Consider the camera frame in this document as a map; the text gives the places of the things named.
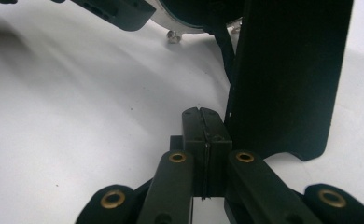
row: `white surface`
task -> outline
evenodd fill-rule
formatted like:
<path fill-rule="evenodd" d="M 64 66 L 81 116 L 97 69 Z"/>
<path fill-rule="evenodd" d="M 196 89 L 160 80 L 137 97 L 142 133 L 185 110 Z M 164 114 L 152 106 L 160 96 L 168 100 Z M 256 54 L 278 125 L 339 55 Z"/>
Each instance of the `white surface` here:
<path fill-rule="evenodd" d="M 0 5 L 0 223 L 74 223 L 98 189 L 150 179 L 180 114 L 223 117 L 229 84 L 208 35 L 168 45 L 153 22 L 122 32 L 70 2 Z M 364 0 L 356 1 L 325 154 L 266 160 L 293 189 L 314 183 L 364 203 Z M 194 223 L 228 223 L 196 200 Z"/>

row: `black bracket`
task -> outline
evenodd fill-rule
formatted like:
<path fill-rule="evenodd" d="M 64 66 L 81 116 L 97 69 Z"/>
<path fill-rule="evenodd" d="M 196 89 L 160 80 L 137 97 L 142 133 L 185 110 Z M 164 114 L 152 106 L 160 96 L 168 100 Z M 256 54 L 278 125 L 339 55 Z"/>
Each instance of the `black bracket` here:
<path fill-rule="evenodd" d="M 303 161 L 327 144 L 352 0 L 248 0 L 225 124 L 234 147 Z"/>
<path fill-rule="evenodd" d="M 51 0 L 62 3 L 65 0 Z M 104 21 L 124 31 L 141 29 L 155 13 L 156 8 L 145 0 L 72 0 Z"/>
<path fill-rule="evenodd" d="M 255 152 L 231 150 L 217 112 L 191 108 L 182 121 L 152 180 L 99 190 L 77 223 L 187 224 L 193 197 L 224 197 L 232 224 L 364 223 L 364 205 L 341 189 L 314 185 L 300 195 Z"/>

